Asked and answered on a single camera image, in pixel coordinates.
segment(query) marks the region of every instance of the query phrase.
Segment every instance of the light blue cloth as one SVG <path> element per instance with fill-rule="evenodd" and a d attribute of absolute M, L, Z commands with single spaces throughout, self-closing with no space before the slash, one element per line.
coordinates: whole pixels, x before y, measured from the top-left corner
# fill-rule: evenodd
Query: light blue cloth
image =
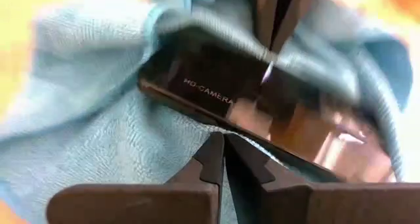
<path fill-rule="evenodd" d="M 192 19 L 211 26 L 216 15 L 225 16 L 213 30 L 262 57 L 247 31 L 249 13 L 238 19 L 220 7 L 196 7 Z M 27 220 L 45 223 L 49 198 L 77 183 L 163 183 L 210 131 L 220 130 L 160 105 L 136 86 L 158 34 L 182 28 L 189 16 L 189 10 L 136 0 L 75 0 L 41 13 L 30 80 L 0 125 L 0 180 L 9 182 Z M 229 32 L 229 25 L 238 28 Z M 222 223 L 236 223 L 228 189 Z"/>

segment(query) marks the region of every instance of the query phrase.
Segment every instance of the smartphone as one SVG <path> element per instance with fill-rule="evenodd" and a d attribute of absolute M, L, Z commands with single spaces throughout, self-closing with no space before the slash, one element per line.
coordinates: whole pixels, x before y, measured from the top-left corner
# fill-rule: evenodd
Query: smartphone
<path fill-rule="evenodd" d="M 357 108 L 188 28 L 141 68 L 141 91 L 191 118 L 256 140 L 319 181 L 391 182 L 390 158 Z"/>

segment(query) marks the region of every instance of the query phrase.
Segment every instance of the blue microfiber cloth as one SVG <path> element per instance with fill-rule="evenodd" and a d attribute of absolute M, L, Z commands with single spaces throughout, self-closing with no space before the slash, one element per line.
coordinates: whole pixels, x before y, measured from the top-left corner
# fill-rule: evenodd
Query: blue microfiber cloth
<path fill-rule="evenodd" d="M 0 125 L 0 180 L 20 200 L 25 219 L 45 223 L 49 198 L 70 185 L 163 183 L 211 131 L 222 130 L 149 99 L 136 86 L 159 38 L 189 24 L 264 57 L 247 24 L 240 24 L 250 23 L 250 14 L 220 16 L 195 4 L 182 11 L 137 0 L 75 0 L 41 13 L 30 80 Z M 236 223 L 224 185 L 221 223 Z"/>

